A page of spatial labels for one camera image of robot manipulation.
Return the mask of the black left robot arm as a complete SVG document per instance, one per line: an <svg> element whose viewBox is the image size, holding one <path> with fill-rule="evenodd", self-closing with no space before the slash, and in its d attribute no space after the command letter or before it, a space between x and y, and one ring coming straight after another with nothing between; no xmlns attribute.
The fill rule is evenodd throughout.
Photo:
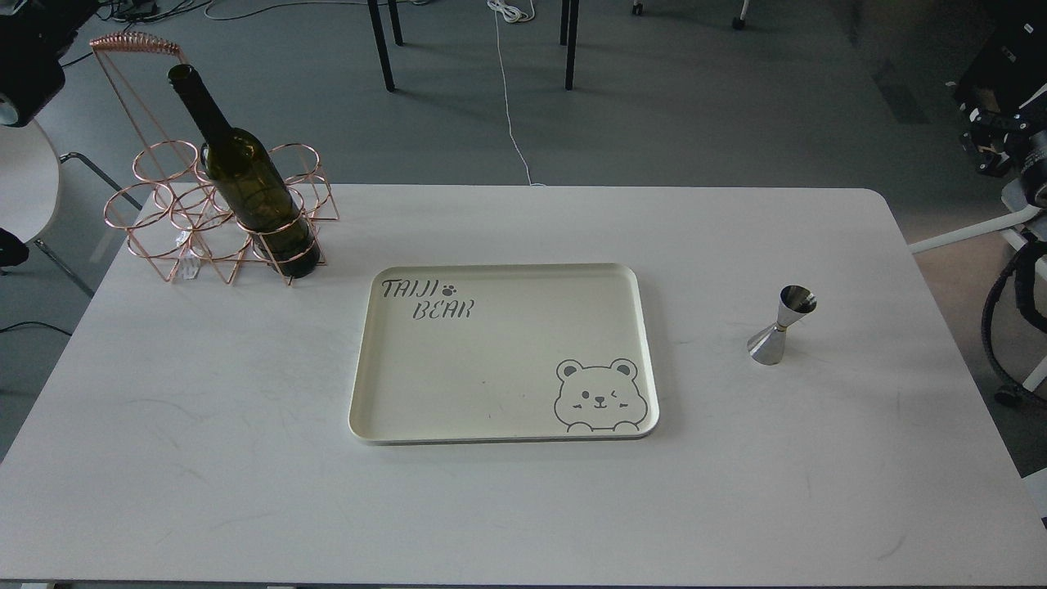
<svg viewBox="0 0 1047 589"><path fill-rule="evenodd" d="M1 124L22 128L63 88L60 58L98 1L3 1Z"/></svg>

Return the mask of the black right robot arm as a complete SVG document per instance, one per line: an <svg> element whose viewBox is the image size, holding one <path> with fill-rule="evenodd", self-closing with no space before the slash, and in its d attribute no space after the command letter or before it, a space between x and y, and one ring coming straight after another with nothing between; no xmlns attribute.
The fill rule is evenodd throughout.
<svg viewBox="0 0 1047 589"><path fill-rule="evenodd" d="M1046 131L1043 116L1002 115L973 109L970 130L959 137L979 174L1002 178L1017 169L1018 185L1029 205L1046 205Z"/></svg>

